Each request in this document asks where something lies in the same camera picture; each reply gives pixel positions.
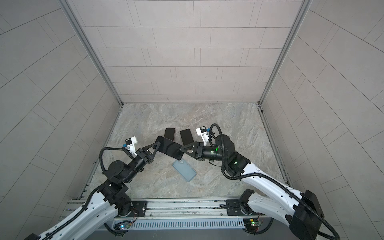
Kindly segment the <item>black phone case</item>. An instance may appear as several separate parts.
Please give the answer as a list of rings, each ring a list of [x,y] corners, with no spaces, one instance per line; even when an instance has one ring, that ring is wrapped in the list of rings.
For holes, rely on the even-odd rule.
[[[180,131],[183,146],[189,145],[194,142],[194,138],[190,129]]]

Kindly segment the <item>light blue phone case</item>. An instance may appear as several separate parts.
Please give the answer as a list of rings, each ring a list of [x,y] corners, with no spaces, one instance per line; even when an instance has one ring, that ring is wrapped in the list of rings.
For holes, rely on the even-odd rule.
[[[184,159],[176,160],[173,167],[186,182],[190,182],[197,175],[197,172]]]

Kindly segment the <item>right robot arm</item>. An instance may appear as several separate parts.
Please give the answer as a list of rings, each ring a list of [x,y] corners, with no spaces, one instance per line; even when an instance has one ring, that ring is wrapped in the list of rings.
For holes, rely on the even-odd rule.
[[[322,226],[324,213],[317,196],[307,190],[304,193],[284,185],[264,173],[235,150],[227,135],[216,137],[215,146],[193,142],[182,146],[181,151],[198,161],[222,162],[224,176],[229,180],[241,180],[267,195],[245,191],[239,203],[244,214],[264,214],[287,225],[300,240],[315,240]]]

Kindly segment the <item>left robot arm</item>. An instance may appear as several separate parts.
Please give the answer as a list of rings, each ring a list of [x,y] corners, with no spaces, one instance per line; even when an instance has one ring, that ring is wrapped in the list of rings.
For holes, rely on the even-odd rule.
[[[99,161],[107,180],[92,190],[86,202],[64,220],[39,235],[30,234],[26,238],[28,240],[84,240],[116,216],[129,215],[133,205],[126,193],[128,190],[126,184],[142,172],[145,165],[153,162],[160,146],[160,142],[155,142],[139,148],[135,156],[126,147],[102,148]],[[103,162],[103,154],[106,150],[123,151],[132,160],[129,164],[114,161],[106,168]]]

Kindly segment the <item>left circuit board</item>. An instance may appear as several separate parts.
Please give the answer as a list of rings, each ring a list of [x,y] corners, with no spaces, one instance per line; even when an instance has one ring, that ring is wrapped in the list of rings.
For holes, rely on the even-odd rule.
[[[127,231],[132,225],[131,221],[123,221],[114,225],[115,231]]]

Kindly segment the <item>circuit board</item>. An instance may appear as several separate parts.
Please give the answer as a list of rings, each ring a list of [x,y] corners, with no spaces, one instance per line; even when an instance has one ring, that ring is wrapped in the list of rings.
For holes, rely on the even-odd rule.
[[[256,218],[247,218],[243,219],[244,226],[248,231],[257,231],[259,227],[262,225],[262,222]]]
[[[127,231],[132,225],[131,221],[123,221],[114,225],[115,231]]]

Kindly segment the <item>ventilation grille strip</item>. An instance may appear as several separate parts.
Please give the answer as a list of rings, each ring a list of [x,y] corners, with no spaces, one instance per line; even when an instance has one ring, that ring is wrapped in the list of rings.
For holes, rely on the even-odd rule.
[[[197,230],[197,229],[244,229],[243,219],[163,219],[163,220],[136,220],[128,231],[141,230]]]

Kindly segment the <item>right circuit board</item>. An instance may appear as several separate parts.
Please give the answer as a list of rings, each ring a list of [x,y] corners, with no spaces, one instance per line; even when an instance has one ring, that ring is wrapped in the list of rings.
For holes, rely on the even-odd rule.
[[[243,219],[244,226],[248,231],[257,231],[259,227],[262,225],[262,222],[256,218],[247,218]]]

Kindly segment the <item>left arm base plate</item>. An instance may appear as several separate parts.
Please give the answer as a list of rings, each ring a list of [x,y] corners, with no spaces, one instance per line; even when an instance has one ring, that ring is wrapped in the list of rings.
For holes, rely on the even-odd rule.
[[[144,217],[147,210],[147,204],[147,201],[132,201],[119,208],[118,216],[131,219]]]

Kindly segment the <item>aluminium mounting rail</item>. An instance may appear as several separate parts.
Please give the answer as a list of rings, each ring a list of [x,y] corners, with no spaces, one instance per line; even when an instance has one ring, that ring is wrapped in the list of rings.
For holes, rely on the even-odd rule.
[[[226,200],[239,200],[245,216],[228,216]],[[288,196],[278,196],[276,200],[257,193],[248,198],[175,198],[175,199],[133,199],[147,201],[147,210],[141,218],[121,218],[113,220],[162,220],[162,219],[247,219],[273,218],[286,223],[295,214],[299,202]],[[64,211],[63,220],[82,206],[85,201],[70,201]]]

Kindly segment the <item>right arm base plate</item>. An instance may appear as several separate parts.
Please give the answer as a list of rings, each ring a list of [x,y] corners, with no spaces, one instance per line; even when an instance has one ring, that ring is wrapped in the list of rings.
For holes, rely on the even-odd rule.
[[[245,216],[240,207],[239,200],[226,200],[225,207],[227,209],[228,216]]]

